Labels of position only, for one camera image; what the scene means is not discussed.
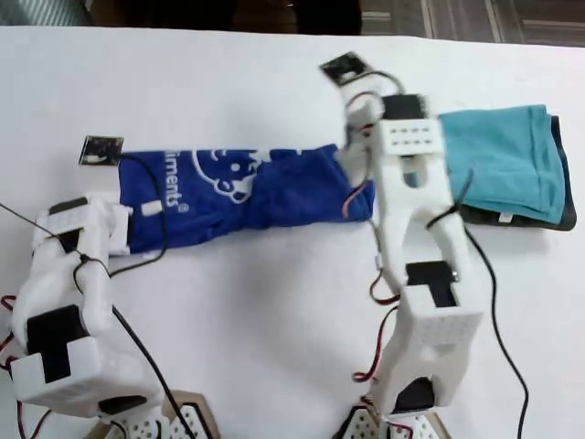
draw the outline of white plastic part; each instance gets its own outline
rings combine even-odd
[[[108,192],[120,200],[120,179],[117,166],[77,165],[76,187],[83,187],[86,192]]]
[[[374,118],[377,109],[368,101],[360,111]],[[428,285],[407,285],[403,245],[409,223],[427,224],[453,204],[439,121],[383,120],[369,134],[362,142],[371,154],[377,191],[382,270],[391,290],[400,294],[394,335],[384,349],[370,392],[383,416],[402,418],[404,413],[392,414],[397,398],[418,378],[431,381],[435,405],[452,401],[467,369],[483,308],[475,292],[458,213],[430,229],[443,260],[457,273],[457,282],[452,283],[456,306],[436,306]]]
[[[77,250],[107,266],[117,219],[124,218],[127,227],[124,212],[127,210],[104,199],[90,197],[88,204],[59,213],[49,215],[47,210],[37,223],[55,234],[79,230]],[[81,294],[73,282],[80,255],[43,230],[35,231],[33,242],[30,275],[12,315],[17,341],[27,349],[28,319],[66,305],[80,307],[80,323],[89,336],[67,343],[70,374],[65,378],[46,382],[40,353],[15,361],[12,371],[17,398],[82,417],[104,415],[98,402],[117,396],[144,396],[146,403],[139,410],[160,404],[162,389],[145,359],[135,351],[131,354],[115,348],[119,324],[112,314],[111,280],[101,263],[87,262],[78,269]]]
[[[160,199],[148,201],[140,206],[140,210],[145,217],[152,217],[163,211],[163,203]]]
[[[87,418],[101,414],[98,402],[118,396],[144,396],[148,403],[139,410],[161,402],[157,382],[143,359],[117,351],[96,337],[71,341],[67,351],[70,375],[50,383],[45,383],[41,354],[13,362],[16,397]]]
[[[410,427],[412,439],[441,439],[425,416],[402,417],[396,423]],[[349,421],[343,439],[410,439],[410,432],[390,423],[379,423],[369,410],[357,409]]]

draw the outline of folded cloth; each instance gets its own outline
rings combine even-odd
[[[372,215],[370,183],[341,208],[351,187],[337,164],[335,145],[314,150],[204,150],[128,153],[156,177],[164,202],[169,247],[209,241],[241,229],[299,226],[317,221],[367,220]],[[158,199],[147,171],[134,160],[119,165],[121,203],[133,208],[132,253],[163,246],[158,215],[142,205]]]
[[[440,116],[452,193],[473,183],[464,204],[558,224],[565,181],[544,105]]]

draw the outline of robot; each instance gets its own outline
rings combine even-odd
[[[451,403],[483,309],[463,221],[452,208],[438,120],[427,115],[420,96],[400,93],[400,85],[398,94],[384,97],[380,77],[395,79],[355,54],[322,70],[348,102],[347,144],[337,160],[350,181],[373,179],[377,189],[378,268],[395,294],[388,302],[399,305],[393,336],[368,377],[367,401],[381,423],[392,423]],[[354,111],[359,98],[375,99]],[[89,164],[111,158],[96,154]],[[162,200],[144,209],[158,214]],[[37,218],[30,275],[12,317],[27,353],[11,365],[20,401],[106,423],[160,408],[164,393],[151,365],[115,340],[106,267],[110,255],[128,253],[130,215],[115,198],[94,193]],[[440,261],[404,261],[411,221],[427,225]],[[171,437],[163,430],[159,437]]]

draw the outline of white logo print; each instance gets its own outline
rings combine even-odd
[[[235,204],[250,198],[258,168],[270,161],[270,151],[193,151],[193,163],[199,176],[213,185],[218,194],[229,197]]]

